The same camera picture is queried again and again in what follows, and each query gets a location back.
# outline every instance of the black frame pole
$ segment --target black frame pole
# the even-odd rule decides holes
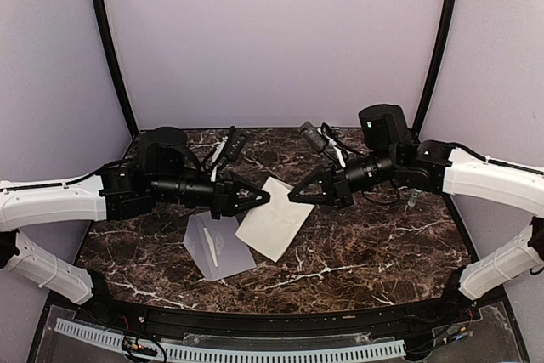
[[[139,133],[136,118],[134,117],[132,106],[128,100],[127,89],[125,83],[122,80],[121,69],[119,68],[119,61],[117,60],[117,54],[113,45],[113,39],[111,37],[110,23],[108,22],[108,15],[105,10],[104,0],[93,0],[94,13],[96,14],[96,21],[99,26],[100,37],[102,38],[102,46],[104,47],[104,53],[110,68],[111,80],[113,86],[116,89],[117,99],[119,99],[119,105],[121,106],[122,114],[125,117],[125,123],[127,124],[128,131],[134,138]]]
[[[422,97],[417,107],[416,119],[411,127],[417,135],[422,131],[423,123],[425,122],[425,116],[427,116],[428,107],[431,104],[431,98],[433,97],[434,87],[436,80],[439,76],[440,64],[442,63],[442,57],[444,56],[445,44],[448,39],[448,32],[450,31],[451,16],[453,15],[453,6],[456,0],[444,0],[442,5],[442,14],[440,16],[439,29],[436,34],[436,42],[434,43],[433,57],[431,57],[431,64],[428,67],[427,79],[423,86]]]

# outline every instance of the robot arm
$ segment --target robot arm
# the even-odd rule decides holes
[[[532,222],[508,244],[452,275],[444,296],[457,303],[471,303],[544,265],[544,169],[484,157],[459,144],[420,143],[397,105],[374,105],[359,116],[365,144],[372,151],[347,161],[345,167],[327,161],[293,188],[291,201],[342,208],[354,203],[353,193],[395,180],[434,194],[481,197],[533,214]],[[300,130],[316,151],[324,151],[326,141],[311,124]],[[309,194],[316,184],[321,191]]]
[[[220,218],[269,201],[266,191],[235,173],[219,171],[236,159],[246,143],[242,131],[230,129],[208,169],[186,141],[180,129],[158,128],[144,134],[139,157],[130,162],[112,162],[77,179],[0,182],[0,269],[83,304],[93,296],[107,296],[104,278],[56,258],[18,228],[68,220],[133,218],[150,213],[157,202],[208,207],[213,218]]]

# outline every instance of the brown marble surface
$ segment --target brown marble surface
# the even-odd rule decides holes
[[[320,164],[295,129],[250,129],[231,170],[262,185],[272,175],[296,184]],[[203,157],[224,130],[188,131]],[[360,150],[360,130],[340,132]],[[138,143],[130,150],[133,156]],[[384,189],[369,196],[391,199]],[[252,250],[257,268],[209,282],[183,246],[190,210],[160,205],[152,214],[91,226],[78,265],[103,273],[117,299],[209,312],[317,313],[375,308],[436,298],[468,253],[439,196],[422,194],[380,207],[355,195],[343,210],[317,207],[274,263]]]

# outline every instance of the white wall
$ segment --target white wall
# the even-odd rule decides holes
[[[106,0],[141,128],[415,115],[442,0]]]
[[[544,0],[457,0],[424,138],[544,167]],[[457,198],[480,256],[509,241],[530,215]],[[542,362],[544,277],[523,275],[508,295],[534,362]]]
[[[128,131],[91,0],[0,0],[0,179],[86,173],[120,157]],[[24,228],[72,261],[88,223]],[[47,292],[0,271],[0,362],[26,361]]]

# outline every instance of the white envelope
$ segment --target white envelope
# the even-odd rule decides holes
[[[291,203],[289,184],[268,178],[263,190],[270,193],[270,202],[247,213],[236,236],[249,247],[277,262],[289,247],[314,205]]]

